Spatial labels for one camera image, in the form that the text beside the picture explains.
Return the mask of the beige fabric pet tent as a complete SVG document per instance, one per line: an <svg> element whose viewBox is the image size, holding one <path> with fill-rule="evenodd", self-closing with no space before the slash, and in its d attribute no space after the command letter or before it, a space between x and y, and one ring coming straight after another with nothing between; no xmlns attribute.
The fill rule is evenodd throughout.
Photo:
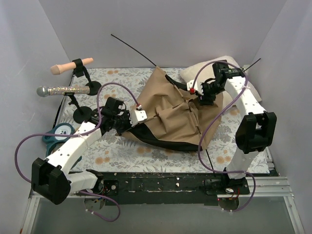
<svg viewBox="0 0 312 234"><path fill-rule="evenodd" d="M198 97L179 89L156 67L137 100L147 120L122 137L173 151L192 152L207 149L221 119L222 99L214 105L200 105Z"/></svg>

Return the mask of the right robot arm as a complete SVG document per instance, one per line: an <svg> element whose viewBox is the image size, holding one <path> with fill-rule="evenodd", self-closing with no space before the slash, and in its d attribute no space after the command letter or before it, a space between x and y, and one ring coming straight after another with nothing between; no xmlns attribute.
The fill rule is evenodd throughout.
<svg viewBox="0 0 312 234"><path fill-rule="evenodd" d="M272 144L277 117L256 100L248 87L247 75L241 68L223 60L213 61L211 65L215 80L211 83L194 80L193 83L199 103L211 105L216 95L226 91L233 100L224 109L236 105L242 119L235 134L236 152L224 170L228 177L220 182L222 191L231 194L237 190L237 179L245 177L253 159Z"/></svg>

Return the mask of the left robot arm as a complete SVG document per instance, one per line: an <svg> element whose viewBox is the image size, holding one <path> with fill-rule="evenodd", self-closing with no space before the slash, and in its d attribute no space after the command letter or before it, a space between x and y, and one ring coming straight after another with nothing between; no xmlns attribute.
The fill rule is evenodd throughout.
<svg viewBox="0 0 312 234"><path fill-rule="evenodd" d="M57 151L45 159L37 158L32 164L31 187L52 203L58 205L74 192L88 190L98 195L104 188L102 173L92 169L71 173L82 154L111 129L119 133L130 126L130 113L124 102L110 97L100 110L101 117L92 116L83 122L77 133Z"/></svg>

